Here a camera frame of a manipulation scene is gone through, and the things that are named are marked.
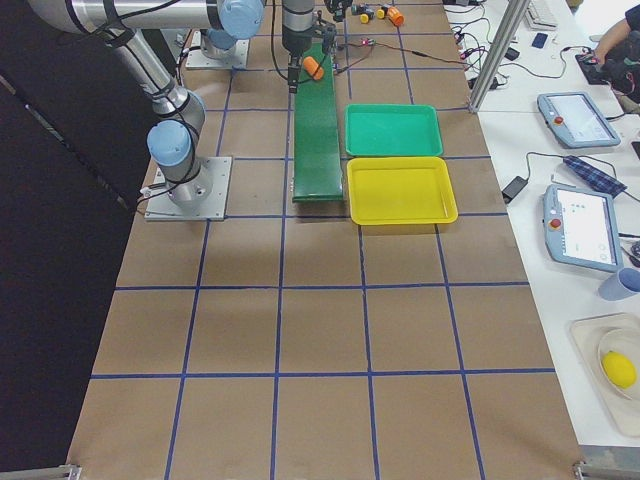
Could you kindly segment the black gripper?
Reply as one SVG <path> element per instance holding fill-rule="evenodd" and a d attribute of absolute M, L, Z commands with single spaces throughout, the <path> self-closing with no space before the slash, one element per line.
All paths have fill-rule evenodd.
<path fill-rule="evenodd" d="M 334 20 L 344 20 L 350 9 L 350 0 L 324 0 L 324 5 Z"/>
<path fill-rule="evenodd" d="M 298 92 L 302 57 L 311 46 L 314 27 L 313 0 L 282 1 L 282 45 L 290 53 L 287 84 L 291 94 Z"/>

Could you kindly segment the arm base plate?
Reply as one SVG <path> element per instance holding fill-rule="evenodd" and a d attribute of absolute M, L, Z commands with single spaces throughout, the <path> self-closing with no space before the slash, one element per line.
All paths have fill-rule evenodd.
<path fill-rule="evenodd" d="M 249 46 L 249 40 L 238 40 L 228 50 L 214 48 L 197 30 L 191 37 L 185 66 L 188 70 L 245 70 Z"/>
<path fill-rule="evenodd" d="M 147 221 L 222 221 L 226 213 L 232 169 L 231 157 L 200 157 L 200 172 L 189 183 L 178 186 L 169 194 L 169 188 L 160 167 L 154 172 L 153 184 L 145 187 L 144 218 Z"/>

